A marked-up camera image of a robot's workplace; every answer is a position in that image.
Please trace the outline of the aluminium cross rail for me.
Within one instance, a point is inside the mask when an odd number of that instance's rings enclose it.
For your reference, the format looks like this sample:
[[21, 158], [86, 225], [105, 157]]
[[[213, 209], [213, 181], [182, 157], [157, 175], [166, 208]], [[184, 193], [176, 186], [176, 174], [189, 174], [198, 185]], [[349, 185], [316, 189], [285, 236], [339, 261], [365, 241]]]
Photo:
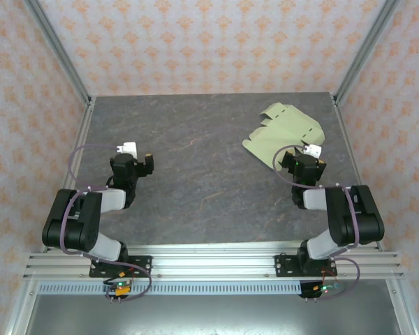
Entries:
[[[220, 244], [172, 244], [129, 246], [129, 255], [150, 255], [153, 260], [152, 277], [178, 281], [234, 281], [276, 280], [274, 257], [280, 253], [294, 255], [299, 241], [263, 241]], [[352, 280], [355, 260], [362, 279], [405, 279], [407, 272], [399, 255], [382, 251], [376, 243], [359, 246], [343, 255], [337, 262], [337, 278]], [[44, 253], [32, 253], [24, 270], [27, 280], [84, 280], [89, 273], [88, 259], [66, 255], [49, 248]]]

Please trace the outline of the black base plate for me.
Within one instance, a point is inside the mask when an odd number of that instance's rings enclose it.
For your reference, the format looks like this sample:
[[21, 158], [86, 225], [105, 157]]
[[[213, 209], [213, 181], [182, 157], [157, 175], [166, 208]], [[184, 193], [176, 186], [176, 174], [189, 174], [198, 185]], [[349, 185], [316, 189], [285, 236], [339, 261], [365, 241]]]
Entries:
[[152, 256], [130, 255], [122, 265], [121, 262], [92, 260], [89, 269], [91, 278], [147, 278], [145, 272], [151, 273]]
[[322, 277], [337, 276], [334, 262], [329, 260], [303, 260], [298, 255], [279, 254], [274, 257], [277, 277]]

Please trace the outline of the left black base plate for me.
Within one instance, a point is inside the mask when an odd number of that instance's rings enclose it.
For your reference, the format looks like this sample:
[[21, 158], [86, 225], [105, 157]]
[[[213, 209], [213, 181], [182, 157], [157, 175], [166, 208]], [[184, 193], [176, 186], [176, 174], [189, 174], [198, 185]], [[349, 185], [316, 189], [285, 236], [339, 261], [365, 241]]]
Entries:
[[121, 262], [92, 260], [89, 269], [91, 278], [147, 278], [145, 272], [151, 273], [152, 256], [130, 255], [122, 265]]

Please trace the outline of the pale green paper box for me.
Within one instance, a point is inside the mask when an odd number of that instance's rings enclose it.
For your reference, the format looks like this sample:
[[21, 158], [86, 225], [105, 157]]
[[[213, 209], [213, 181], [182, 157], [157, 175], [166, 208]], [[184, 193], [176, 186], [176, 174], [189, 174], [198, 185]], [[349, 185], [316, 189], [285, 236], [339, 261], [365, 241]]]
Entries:
[[242, 146], [269, 168], [273, 168], [273, 158], [282, 162], [285, 152], [277, 153], [282, 147], [287, 146], [294, 154], [297, 145], [321, 146], [325, 141], [321, 125], [293, 105], [274, 103], [260, 114], [264, 116], [260, 127], [242, 141]]

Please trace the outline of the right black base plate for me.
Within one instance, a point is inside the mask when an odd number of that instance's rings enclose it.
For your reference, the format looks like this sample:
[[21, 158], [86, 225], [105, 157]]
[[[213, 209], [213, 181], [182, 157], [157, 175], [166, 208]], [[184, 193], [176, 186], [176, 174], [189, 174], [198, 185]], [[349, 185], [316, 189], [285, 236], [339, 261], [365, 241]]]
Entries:
[[337, 276], [334, 262], [329, 260], [303, 260], [298, 255], [279, 254], [274, 257], [277, 277], [322, 277]]

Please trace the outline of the aluminium frame leg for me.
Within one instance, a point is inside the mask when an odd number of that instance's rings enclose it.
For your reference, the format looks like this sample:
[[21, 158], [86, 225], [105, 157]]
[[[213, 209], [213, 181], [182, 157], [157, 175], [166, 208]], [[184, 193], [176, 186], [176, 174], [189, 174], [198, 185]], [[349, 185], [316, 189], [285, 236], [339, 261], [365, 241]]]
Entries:
[[25, 335], [38, 295], [39, 281], [24, 281], [17, 291], [5, 335]]
[[415, 327], [411, 321], [408, 306], [402, 294], [402, 287], [397, 279], [387, 279], [386, 285], [397, 319], [401, 335], [416, 335]]

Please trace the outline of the aluminium frame post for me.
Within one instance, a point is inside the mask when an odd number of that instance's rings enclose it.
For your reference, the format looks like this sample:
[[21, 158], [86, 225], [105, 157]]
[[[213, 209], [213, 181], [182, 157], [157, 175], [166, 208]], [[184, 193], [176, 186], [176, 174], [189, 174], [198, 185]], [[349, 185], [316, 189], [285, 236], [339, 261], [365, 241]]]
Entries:
[[60, 66], [64, 70], [67, 78], [70, 83], [73, 85], [74, 91], [80, 98], [80, 100], [85, 104], [90, 104], [91, 96], [89, 95], [83, 81], [81, 80], [78, 72], [76, 71], [71, 58], [69, 57], [67, 51], [62, 45], [61, 39], [54, 30], [50, 19], [45, 13], [39, 0], [23, 0], [25, 6], [32, 14], [36, 24], [41, 29], [42, 34], [44, 35], [48, 45], [51, 50], [54, 52], [57, 60], [60, 63]]
[[356, 78], [359, 76], [362, 67], [365, 65], [369, 55], [374, 49], [374, 46], [378, 42], [381, 34], [385, 30], [387, 23], [393, 16], [396, 8], [398, 7], [401, 0], [385, 0], [382, 8], [380, 9], [376, 19], [371, 25], [365, 39], [363, 40], [357, 54], [355, 55], [351, 65], [349, 66], [344, 79], [341, 81], [339, 88], [334, 94], [333, 101], [336, 106], [340, 106], [346, 99], [347, 93], [350, 91]]

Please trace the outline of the aluminium table side rail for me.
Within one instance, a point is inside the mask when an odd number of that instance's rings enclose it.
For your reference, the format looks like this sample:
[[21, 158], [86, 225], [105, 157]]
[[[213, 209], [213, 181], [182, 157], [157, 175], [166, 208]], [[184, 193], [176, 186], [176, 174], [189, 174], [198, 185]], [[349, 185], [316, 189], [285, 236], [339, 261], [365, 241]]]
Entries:
[[[83, 149], [86, 147], [85, 142], [94, 110], [95, 98], [87, 105], [84, 116], [82, 118], [79, 135], [76, 140], [76, 148], [72, 150], [67, 160], [67, 176], [64, 180], [64, 186], [81, 186], [84, 181], [80, 181], [77, 177], [80, 162], [82, 159]], [[71, 199], [78, 191], [75, 189], [62, 188], [56, 194], [52, 208], [45, 222], [42, 231], [42, 241], [46, 247], [53, 247], [62, 250], [67, 255], [75, 255], [82, 251], [77, 248], [76, 242], [80, 240], [83, 224], [73, 224], [73, 229], [68, 228], [68, 217], [74, 215], [74, 205], [77, 198]]]
[[[337, 99], [336, 99], [336, 96], [335, 95], [330, 94], [330, 97], [331, 97], [332, 105], [333, 105], [333, 108], [335, 110], [335, 114], [337, 116], [337, 120], [339, 122], [339, 126], [341, 128], [342, 135], [343, 135], [343, 138], [344, 138], [344, 141], [345, 141], [347, 150], [348, 150], [348, 154], [349, 154], [349, 157], [350, 157], [350, 160], [351, 160], [351, 164], [353, 166], [354, 175], [355, 175], [355, 177], [357, 179], [357, 183], [356, 184], [357, 185], [364, 185], [363, 182], [362, 182], [362, 178], [360, 176], [360, 172], [359, 172], [359, 169], [358, 169], [358, 165], [357, 165], [357, 162], [356, 162], [354, 153], [353, 153], [352, 144], [351, 144], [351, 141], [349, 139], [348, 133], [346, 131], [346, 126], [345, 126], [344, 118], [342, 117], [342, 114], [341, 114], [339, 103], [337, 102]], [[381, 227], [383, 227], [383, 236], [384, 236], [384, 234], [385, 234], [385, 228], [384, 228], [384, 224], [383, 224], [383, 219], [382, 219], [382, 217], [381, 217], [381, 215], [379, 213], [379, 210], [377, 208], [376, 201], [373, 199], [372, 192], [370, 190], [369, 190], [369, 195], [371, 196], [371, 198], [373, 200], [373, 205], [375, 205], [374, 206], [375, 207], [375, 211], [374, 212], [375, 212], [375, 214], [377, 214], [377, 218], [380, 219]], [[383, 244], [383, 236], [380, 238], [380, 240], [373, 242], [373, 243], [376, 244], [375, 249], [379, 253], [385, 251], [385, 246]]]

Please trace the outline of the grey metal sheet panel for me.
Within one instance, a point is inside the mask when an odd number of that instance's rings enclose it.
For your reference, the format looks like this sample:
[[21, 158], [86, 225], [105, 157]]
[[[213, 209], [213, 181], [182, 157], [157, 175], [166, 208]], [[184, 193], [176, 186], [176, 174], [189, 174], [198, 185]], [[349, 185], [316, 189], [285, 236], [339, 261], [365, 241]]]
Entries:
[[303, 302], [297, 296], [152, 295], [112, 304], [97, 296], [39, 296], [26, 335], [401, 335], [390, 300], [365, 294]]

